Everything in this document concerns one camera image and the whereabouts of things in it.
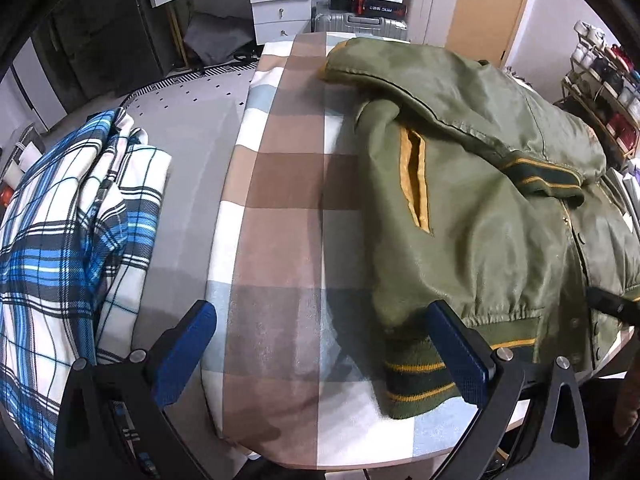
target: jacket pocket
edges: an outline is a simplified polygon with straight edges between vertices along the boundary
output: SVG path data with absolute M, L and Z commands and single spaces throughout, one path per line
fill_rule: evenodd
M 431 233 L 426 148 L 427 141 L 418 133 L 405 127 L 400 129 L 400 187 L 416 227 Z

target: metal screw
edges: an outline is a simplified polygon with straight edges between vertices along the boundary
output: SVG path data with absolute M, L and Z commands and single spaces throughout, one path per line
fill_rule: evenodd
M 562 368 L 562 370 L 568 370 L 569 366 L 571 366 L 569 364 L 569 359 L 567 359 L 564 356 L 558 356 L 556 357 L 556 364 Z
M 84 357 L 76 359 L 72 364 L 73 369 L 78 371 L 84 369 L 85 366 L 86 366 L 86 359 Z
M 500 348 L 498 348 L 495 354 L 498 356 L 498 359 L 502 361 L 511 361 L 513 359 L 513 352 L 506 346 L 501 346 Z
M 145 360 L 146 352 L 144 350 L 134 350 L 129 354 L 129 361 L 132 363 L 141 363 Z

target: suitcase handle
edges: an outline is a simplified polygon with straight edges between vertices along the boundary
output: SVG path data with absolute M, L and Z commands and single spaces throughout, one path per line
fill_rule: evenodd
M 361 25 L 382 25 L 382 18 L 363 18 L 361 16 L 347 16 L 347 22 Z

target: wooden door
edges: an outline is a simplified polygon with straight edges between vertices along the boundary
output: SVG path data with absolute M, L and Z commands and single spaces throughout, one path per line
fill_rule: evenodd
M 447 48 L 501 66 L 507 59 L 527 0 L 458 0 Z

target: wooden leg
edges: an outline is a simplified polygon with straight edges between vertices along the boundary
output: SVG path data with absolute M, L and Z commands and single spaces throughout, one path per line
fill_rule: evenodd
M 180 25 L 178 24 L 178 18 L 175 15 L 175 7 L 174 4 L 168 3 L 166 9 L 167 15 L 169 17 L 169 26 L 171 27 L 171 33 L 174 37 L 174 44 L 178 54 L 182 56 L 182 61 L 184 62 L 184 66 L 189 68 L 189 62 L 187 61 L 187 53 L 184 50 L 184 42 L 182 41 L 182 34 L 180 33 Z

